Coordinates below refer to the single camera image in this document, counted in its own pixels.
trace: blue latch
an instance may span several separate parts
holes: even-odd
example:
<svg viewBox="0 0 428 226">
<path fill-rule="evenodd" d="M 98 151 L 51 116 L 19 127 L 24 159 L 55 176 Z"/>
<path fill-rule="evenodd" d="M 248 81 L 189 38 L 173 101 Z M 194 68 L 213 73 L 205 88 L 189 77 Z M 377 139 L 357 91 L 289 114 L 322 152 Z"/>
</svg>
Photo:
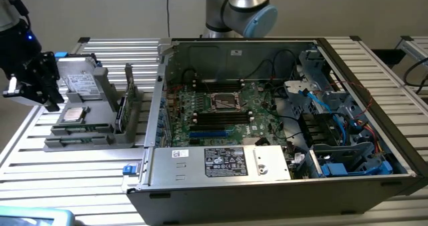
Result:
<svg viewBox="0 0 428 226">
<path fill-rule="evenodd" d="M 68 56 L 68 52 L 56 52 L 55 53 L 55 58 L 63 58 L 66 56 Z"/>
<path fill-rule="evenodd" d="M 127 165 L 123 167 L 123 175 L 135 175 L 137 174 L 137 165 Z"/>
</svg>

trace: sticker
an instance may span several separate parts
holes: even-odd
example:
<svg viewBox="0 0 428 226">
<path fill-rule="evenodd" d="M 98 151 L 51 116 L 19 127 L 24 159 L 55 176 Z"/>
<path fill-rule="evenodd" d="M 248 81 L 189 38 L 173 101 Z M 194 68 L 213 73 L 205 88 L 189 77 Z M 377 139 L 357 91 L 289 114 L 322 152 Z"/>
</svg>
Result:
<svg viewBox="0 0 428 226">
<path fill-rule="evenodd" d="M 206 148 L 205 175 L 207 177 L 248 176 L 244 147 Z"/>
<path fill-rule="evenodd" d="M 189 150 L 173 150 L 174 157 L 189 157 Z"/>
<path fill-rule="evenodd" d="M 242 56 L 242 50 L 232 50 L 230 55 L 232 56 Z"/>
<path fill-rule="evenodd" d="M 82 96 L 99 95 L 100 91 L 91 74 L 67 75 L 68 85 Z"/>
</svg>

